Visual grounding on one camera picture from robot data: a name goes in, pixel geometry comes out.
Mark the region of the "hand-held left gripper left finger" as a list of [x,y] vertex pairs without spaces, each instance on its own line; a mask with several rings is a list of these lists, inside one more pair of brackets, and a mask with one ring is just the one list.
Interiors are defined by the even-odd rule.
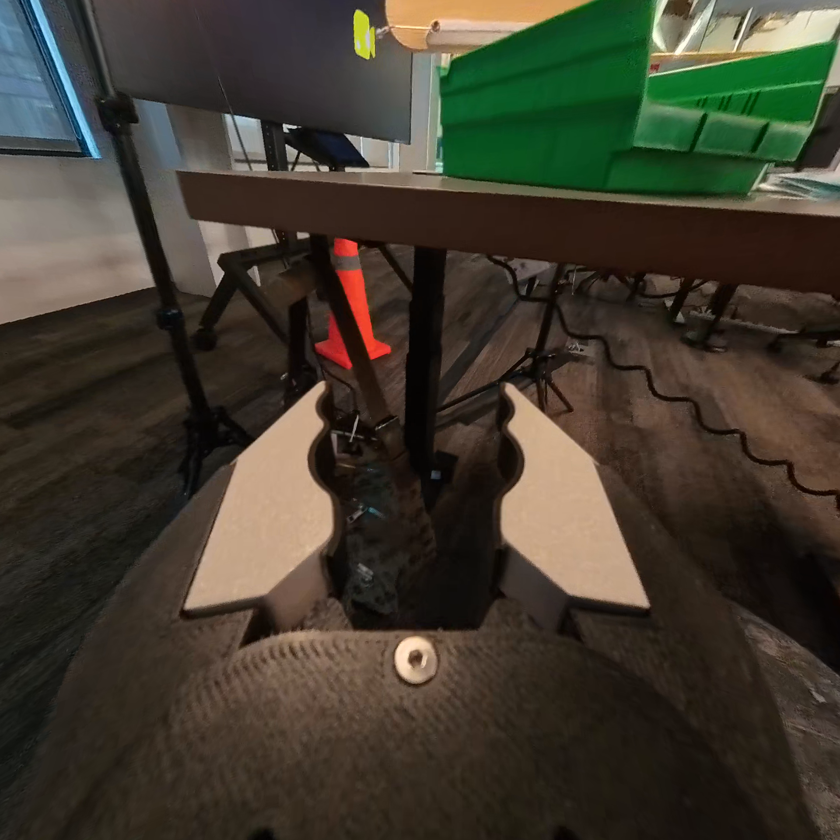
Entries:
[[278,632],[300,627],[332,590],[328,558],[340,505],[319,477],[331,392],[315,384],[236,458],[182,611],[207,617],[257,608]]

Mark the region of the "black table leg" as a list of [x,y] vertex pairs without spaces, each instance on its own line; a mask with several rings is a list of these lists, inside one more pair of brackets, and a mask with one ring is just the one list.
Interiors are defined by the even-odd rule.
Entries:
[[434,509],[442,489],[452,480],[457,463],[456,456],[435,452],[446,260],[444,248],[414,248],[413,291],[408,309],[404,442],[427,511]]

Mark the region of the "black wheeled screen stand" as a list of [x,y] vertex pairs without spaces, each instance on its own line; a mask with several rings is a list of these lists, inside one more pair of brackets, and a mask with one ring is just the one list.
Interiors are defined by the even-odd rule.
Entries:
[[192,336],[194,349],[210,351],[217,344],[216,326],[236,294],[255,310],[287,347],[284,409],[290,408],[318,381],[308,357],[308,298],[313,277],[305,264],[307,247],[295,233],[273,230],[268,245],[221,254],[222,276]]

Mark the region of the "large black screen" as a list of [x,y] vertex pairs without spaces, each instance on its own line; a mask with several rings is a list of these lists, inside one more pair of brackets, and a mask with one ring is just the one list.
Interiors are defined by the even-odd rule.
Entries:
[[[95,1],[114,87],[139,100],[408,144],[412,53],[383,1]],[[376,30],[354,53],[353,14]]]

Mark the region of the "black tripod stand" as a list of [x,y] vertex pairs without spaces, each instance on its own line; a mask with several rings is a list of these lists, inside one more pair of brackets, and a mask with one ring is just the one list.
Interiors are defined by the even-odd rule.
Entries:
[[222,406],[212,406],[205,393],[141,171],[140,158],[133,142],[132,128],[139,122],[133,101],[121,92],[107,93],[98,100],[98,115],[103,128],[111,136],[133,219],[159,299],[155,313],[156,325],[169,338],[187,396],[185,454],[178,471],[182,478],[183,497],[189,499],[200,486],[204,461],[210,454],[229,446],[246,448],[253,442],[253,437]]

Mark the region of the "black diagonal table brace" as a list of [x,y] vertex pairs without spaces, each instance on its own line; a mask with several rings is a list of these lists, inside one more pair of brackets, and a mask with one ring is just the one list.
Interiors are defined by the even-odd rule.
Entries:
[[406,551],[416,564],[436,559],[434,530],[427,514],[419,478],[415,476],[403,440],[403,428],[392,414],[376,377],[360,330],[354,321],[348,299],[333,267],[333,249],[324,234],[311,234],[311,262],[317,274],[318,288],[325,294],[332,315],[338,323],[344,345],[352,362],[360,392],[376,436],[381,441],[395,489],[400,513],[400,533]]

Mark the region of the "green plastic bin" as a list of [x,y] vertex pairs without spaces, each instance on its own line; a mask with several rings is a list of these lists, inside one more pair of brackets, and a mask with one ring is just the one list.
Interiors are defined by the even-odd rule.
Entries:
[[452,59],[439,82],[443,173],[605,190],[634,144],[656,2],[589,2]]
[[804,150],[837,42],[649,76],[629,146],[606,174],[612,193],[742,196],[768,166]]

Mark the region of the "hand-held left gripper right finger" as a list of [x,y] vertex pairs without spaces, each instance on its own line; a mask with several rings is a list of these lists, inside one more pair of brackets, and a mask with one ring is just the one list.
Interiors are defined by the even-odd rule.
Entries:
[[500,387],[498,589],[543,629],[572,608],[647,616],[650,602],[594,459],[517,387]]

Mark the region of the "tan round wooden board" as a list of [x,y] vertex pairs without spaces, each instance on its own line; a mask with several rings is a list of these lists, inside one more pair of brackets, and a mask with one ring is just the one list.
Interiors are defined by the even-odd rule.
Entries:
[[585,1],[386,1],[389,32],[416,53],[463,54]]

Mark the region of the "window with blinds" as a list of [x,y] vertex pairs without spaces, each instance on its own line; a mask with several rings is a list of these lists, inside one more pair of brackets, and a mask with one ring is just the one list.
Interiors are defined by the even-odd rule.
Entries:
[[62,2],[1,2],[1,154],[101,158]]

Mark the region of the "orange traffic cone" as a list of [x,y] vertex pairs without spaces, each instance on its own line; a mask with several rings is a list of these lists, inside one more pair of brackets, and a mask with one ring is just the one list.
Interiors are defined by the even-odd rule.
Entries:
[[[350,304],[365,350],[372,361],[378,360],[390,354],[392,348],[374,336],[358,245],[352,240],[336,238],[333,241],[332,252],[332,266],[336,269]],[[314,349],[321,357],[339,367],[345,370],[352,369],[349,353],[332,314],[329,316],[328,338],[316,343]]]

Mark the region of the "small black tripod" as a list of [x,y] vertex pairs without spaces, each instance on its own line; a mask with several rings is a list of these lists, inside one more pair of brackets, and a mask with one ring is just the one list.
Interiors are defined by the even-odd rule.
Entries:
[[549,392],[556,395],[567,413],[573,413],[574,406],[566,395],[563,394],[561,389],[555,384],[553,380],[553,372],[573,361],[574,357],[573,354],[570,351],[567,351],[564,347],[550,348],[549,337],[553,325],[554,315],[557,313],[557,304],[559,303],[562,285],[567,276],[575,268],[575,265],[558,263],[552,273],[547,294],[539,297],[535,296],[532,290],[529,291],[528,294],[522,294],[516,273],[507,262],[491,255],[486,255],[486,259],[492,265],[503,268],[509,274],[516,302],[538,303],[542,306],[542,320],[540,323],[538,337],[534,346],[529,346],[523,352],[520,359],[508,368],[504,374],[472,391],[456,397],[454,400],[443,403],[437,408],[436,413],[445,413],[446,411],[452,410],[463,403],[467,403],[468,401],[477,399],[478,397],[483,397],[491,390],[497,389],[503,384],[514,384],[518,381],[527,381],[529,384],[534,385],[539,410],[542,413],[548,414],[549,412]]

